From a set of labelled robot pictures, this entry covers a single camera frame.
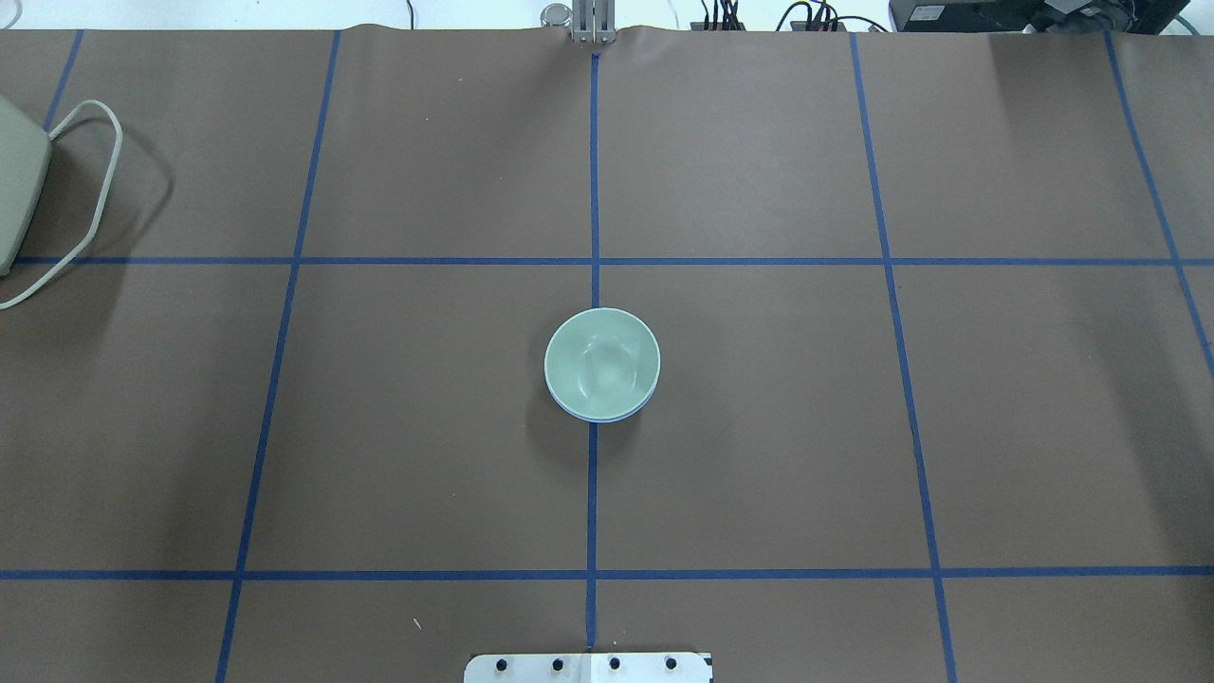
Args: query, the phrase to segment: white metal bracket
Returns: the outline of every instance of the white metal bracket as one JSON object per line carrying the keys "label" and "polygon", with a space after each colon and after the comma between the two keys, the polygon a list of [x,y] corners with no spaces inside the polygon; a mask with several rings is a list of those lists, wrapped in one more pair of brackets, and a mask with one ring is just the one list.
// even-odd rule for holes
{"label": "white metal bracket", "polygon": [[478,655],[464,683],[713,683],[713,655],[618,653]]}
{"label": "white metal bracket", "polygon": [[615,42],[615,0],[573,0],[574,42]]}

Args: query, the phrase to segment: black device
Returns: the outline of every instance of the black device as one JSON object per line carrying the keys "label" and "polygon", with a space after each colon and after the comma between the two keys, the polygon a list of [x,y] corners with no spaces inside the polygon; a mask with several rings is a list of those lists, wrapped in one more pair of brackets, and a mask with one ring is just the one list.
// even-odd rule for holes
{"label": "black device", "polygon": [[1114,30],[1157,34],[1189,0],[890,0],[890,18],[908,33]]}

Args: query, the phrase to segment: bowl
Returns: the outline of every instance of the bowl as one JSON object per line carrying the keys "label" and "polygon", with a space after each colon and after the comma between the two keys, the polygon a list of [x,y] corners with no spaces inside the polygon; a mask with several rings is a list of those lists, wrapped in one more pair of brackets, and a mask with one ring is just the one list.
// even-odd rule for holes
{"label": "bowl", "polygon": [[662,353],[653,330],[619,308],[590,308],[561,323],[544,353],[544,380],[578,420],[619,422],[658,387]]}

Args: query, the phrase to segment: white label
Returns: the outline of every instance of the white label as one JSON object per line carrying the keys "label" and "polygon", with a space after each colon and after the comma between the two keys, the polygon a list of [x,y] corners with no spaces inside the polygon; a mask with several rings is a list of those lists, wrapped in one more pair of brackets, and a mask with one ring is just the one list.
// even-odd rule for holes
{"label": "white label", "polygon": [[912,22],[934,22],[944,13],[943,5],[919,5],[910,12]]}

